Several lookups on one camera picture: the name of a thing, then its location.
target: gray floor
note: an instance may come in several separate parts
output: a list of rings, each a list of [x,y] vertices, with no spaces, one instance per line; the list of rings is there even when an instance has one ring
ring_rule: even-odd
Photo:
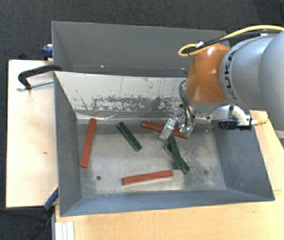
[[[232,32],[258,24],[284,26],[284,0],[282,12],[283,17],[279,0],[0,0],[0,208],[6,192],[6,61],[22,52],[41,60],[41,48],[51,42],[51,21]],[[40,213],[0,210],[0,239],[25,239]],[[39,239],[50,239],[49,227]]]

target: black clamp handle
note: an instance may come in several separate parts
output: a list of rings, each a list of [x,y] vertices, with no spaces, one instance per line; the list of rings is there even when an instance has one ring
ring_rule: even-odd
[[[59,65],[50,64],[50,65],[36,67],[27,71],[23,71],[18,75],[17,79],[21,82],[22,85],[25,86],[27,90],[31,90],[32,87],[31,84],[28,82],[27,78],[47,73],[50,71],[63,71],[63,70],[62,67],[60,67]]]

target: red wooden block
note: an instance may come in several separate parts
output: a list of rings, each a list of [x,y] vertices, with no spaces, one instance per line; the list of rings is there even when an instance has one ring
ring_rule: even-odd
[[[141,183],[173,177],[173,170],[163,170],[152,173],[140,174],[122,178],[122,185]]]
[[[97,124],[97,120],[94,118],[91,118],[88,124],[88,128],[87,128],[86,139],[85,139],[84,149],[82,153],[82,160],[80,164],[80,167],[84,169],[88,167],[90,151],[91,151],[94,132],[96,129],[96,124]]]
[[[142,128],[152,130],[152,131],[156,131],[158,133],[161,133],[163,128],[164,128],[163,124],[151,122],[151,121],[148,121],[148,120],[143,120],[141,126],[142,126]],[[176,128],[172,131],[171,135],[174,136],[174,137],[183,138],[183,139],[189,138],[185,133],[181,133],[179,131],[179,129],[176,129]]]

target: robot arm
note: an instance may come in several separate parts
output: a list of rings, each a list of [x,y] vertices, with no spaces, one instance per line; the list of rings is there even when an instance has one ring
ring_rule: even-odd
[[[263,28],[273,32],[252,32]],[[219,44],[237,35],[256,33],[257,37],[231,49]],[[219,110],[226,106],[231,112],[221,119],[233,115],[239,126],[249,124],[242,109],[266,111],[275,132],[284,136],[284,28],[245,28],[202,45],[186,45],[179,55],[194,56],[185,85],[179,90],[183,106],[167,121],[160,138],[167,139],[177,126],[189,135],[197,119],[219,119]]]

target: yellow cable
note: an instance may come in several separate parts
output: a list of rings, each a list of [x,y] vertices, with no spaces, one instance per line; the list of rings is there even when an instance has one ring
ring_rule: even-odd
[[[256,26],[249,26],[243,29],[240,29],[238,31],[235,31],[231,34],[228,34],[226,36],[224,36],[223,38],[221,38],[221,42],[223,41],[223,39],[227,39],[230,37],[234,37],[237,35],[241,35],[243,33],[249,32],[249,31],[254,31],[254,30],[278,30],[278,31],[283,31],[284,27],[280,27],[280,26],[273,26],[273,25],[256,25]],[[189,56],[193,56],[196,55],[202,51],[204,51],[205,49],[210,48],[211,46],[214,46],[214,44],[203,47],[202,49],[198,49],[196,51],[190,52],[190,53],[182,53],[185,49],[190,48],[190,47],[197,47],[198,44],[187,44],[185,46],[183,46],[179,51],[178,51],[178,55],[181,57],[189,57]]]

